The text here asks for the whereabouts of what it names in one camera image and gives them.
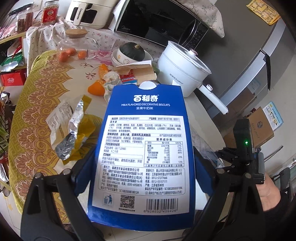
glass jar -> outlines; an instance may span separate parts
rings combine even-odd
[[[17,21],[15,23],[15,32],[17,34],[22,33],[25,30],[25,19],[26,19],[26,14],[25,13],[19,13],[17,15]]]
[[[59,10],[59,0],[48,1],[44,4],[41,17],[41,25],[55,24],[57,12]]]
[[[57,57],[60,62],[65,62],[66,53],[74,59],[94,58],[99,50],[98,43],[85,37],[88,32],[85,29],[68,29],[66,37],[57,45]]]
[[[33,7],[28,7],[26,12],[26,20],[25,20],[25,31],[27,31],[29,27],[33,25],[33,15],[34,15]]]

midea logo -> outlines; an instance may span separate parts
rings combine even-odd
[[[77,19],[79,19],[82,10],[83,10],[82,8],[79,10],[79,13],[78,13]]]
[[[127,27],[125,27],[125,26],[122,26],[121,28],[122,28],[122,29],[125,29],[125,30],[131,30],[130,28],[127,28]]]

qr code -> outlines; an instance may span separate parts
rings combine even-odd
[[[121,195],[120,196],[120,207],[134,208],[135,207],[135,196]]]

green pumpkin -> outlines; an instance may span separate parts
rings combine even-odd
[[[143,61],[145,58],[145,51],[144,49],[136,44],[136,43],[126,43],[119,47],[119,50],[127,57],[137,60],[137,61]]]

microwave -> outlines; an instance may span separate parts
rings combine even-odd
[[[115,30],[165,47],[173,41],[189,50],[197,47],[208,27],[175,0],[127,0]]]

